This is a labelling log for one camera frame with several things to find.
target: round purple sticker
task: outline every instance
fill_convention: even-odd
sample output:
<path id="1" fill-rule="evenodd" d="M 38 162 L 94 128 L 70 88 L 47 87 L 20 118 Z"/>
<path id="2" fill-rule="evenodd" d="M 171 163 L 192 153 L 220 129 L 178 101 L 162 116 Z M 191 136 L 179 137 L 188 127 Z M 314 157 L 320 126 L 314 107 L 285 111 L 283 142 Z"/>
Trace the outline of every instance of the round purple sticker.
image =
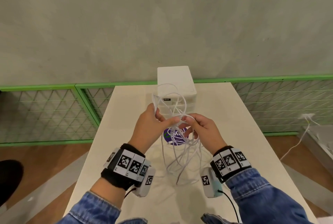
<path id="1" fill-rule="evenodd" d="M 164 130 L 163 132 L 163 137 L 164 140 L 167 141 L 167 143 L 175 145 L 175 146 L 179 146 L 185 143 L 185 141 L 182 139 L 181 135 L 178 133 L 178 131 L 176 131 L 175 136 L 174 136 L 174 143 L 171 139 L 171 134 L 172 134 L 172 129 L 171 128 L 167 128 Z"/>

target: green metal frame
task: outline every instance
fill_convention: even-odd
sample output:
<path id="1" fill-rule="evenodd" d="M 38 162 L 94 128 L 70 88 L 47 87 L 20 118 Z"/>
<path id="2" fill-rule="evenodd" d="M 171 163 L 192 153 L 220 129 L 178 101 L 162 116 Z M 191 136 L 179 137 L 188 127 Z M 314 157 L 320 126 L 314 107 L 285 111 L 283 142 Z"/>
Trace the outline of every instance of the green metal frame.
<path id="1" fill-rule="evenodd" d="M 303 75 L 303 76 L 278 76 L 278 77 L 250 77 L 250 78 L 216 78 L 216 79 L 194 79 L 194 83 L 250 83 L 250 82 L 277 82 L 277 81 L 313 81 L 313 80 L 332 80 L 333 74 L 323 75 Z M 85 83 L 85 84 L 60 84 L 60 85 L 30 85 L 30 86 L 0 86 L 0 91 L 41 91 L 41 90 L 60 90 L 71 89 L 77 96 L 79 103 L 89 116 L 96 128 L 101 120 L 94 107 L 89 101 L 84 89 L 107 88 L 123 85 L 156 85 L 157 81 L 138 81 L 138 82 L 110 82 L 110 83 Z M 263 132 L 264 136 L 289 136 L 297 135 L 298 132 Z M 54 145 L 54 144 L 73 144 L 91 143 L 92 140 L 76 141 L 56 141 L 56 142 L 23 142 L 23 143 L 0 143 L 0 146 L 35 146 L 35 145 Z"/>

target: blue sleeve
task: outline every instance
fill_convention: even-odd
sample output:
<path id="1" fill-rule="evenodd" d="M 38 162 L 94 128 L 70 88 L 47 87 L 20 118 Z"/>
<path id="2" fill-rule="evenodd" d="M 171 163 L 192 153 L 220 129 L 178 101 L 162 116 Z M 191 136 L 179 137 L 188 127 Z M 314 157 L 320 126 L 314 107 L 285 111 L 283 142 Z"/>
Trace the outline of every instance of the blue sleeve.
<path id="1" fill-rule="evenodd" d="M 59 224 L 114 224 L 120 210 L 91 192 L 76 203 Z"/>
<path id="2" fill-rule="evenodd" d="M 295 200 L 273 187 L 254 169 L 246 169 L 226 185 L 246 224 L 309 224 L 305 210 Z"/>

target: wooden floor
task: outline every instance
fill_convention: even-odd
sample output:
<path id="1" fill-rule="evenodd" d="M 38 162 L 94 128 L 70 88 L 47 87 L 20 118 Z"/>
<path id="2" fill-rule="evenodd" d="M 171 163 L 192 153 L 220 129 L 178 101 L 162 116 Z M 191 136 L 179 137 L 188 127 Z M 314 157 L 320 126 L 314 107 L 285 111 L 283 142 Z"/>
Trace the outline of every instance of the wooden floor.
<path id="1" fill-rule="evenodd" d="M 299 141 L 296 136 L 267 137 L 267 140 L 279 158 Z M 91 144 L 0 147 L 0 161 L 16 159 L 25 168 L 23 180 L 16 192 L 8 200 L 8 207 L 13 206 L 74 160 L 85 154 L 89 151 L 90 146 Z M 294 148 L 283 159 L 283 163 L 333 192 L 333 177 L 303 144 Z M 61 219 L 74 186 L 75 184 L 47 205 L 28 224 L 51 224 Z M 310 201 L 306 200 L 306 202 L 316 217 L 329 216 L 328 213 Z"/>

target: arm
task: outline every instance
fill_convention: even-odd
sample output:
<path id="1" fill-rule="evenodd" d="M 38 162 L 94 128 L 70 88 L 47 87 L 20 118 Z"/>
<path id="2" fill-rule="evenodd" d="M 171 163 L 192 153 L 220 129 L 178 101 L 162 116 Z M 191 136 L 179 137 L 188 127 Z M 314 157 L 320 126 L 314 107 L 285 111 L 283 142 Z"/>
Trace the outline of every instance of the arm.
<path id="1" fill-rule="evenodd" d="M 200 115 L 183 117 L 191 126 L 185 133 L 193 130 L 199 135 L 202 145 L 212 155 L 227 146 L 214 121 Z M 227 180 L 231 195 L 239 207 L 242 221 L 246 224 L 309 224 L 303 207 L 281 190 L 273 187 L 254 168 L 247 168 Z"/>
<path id="2" fill-rule="evenodd" d="M 178 117 L 165 120 L 158 109 L 154 114 L 154 105 L 149 104 L 140 115 L 128 144 L 144 155 L 166 128 L 179 121 Z M 125 189 L 118 188 L 101 177 L 58 223 L 114 224 L 119 217 L 125 193 Z"/>

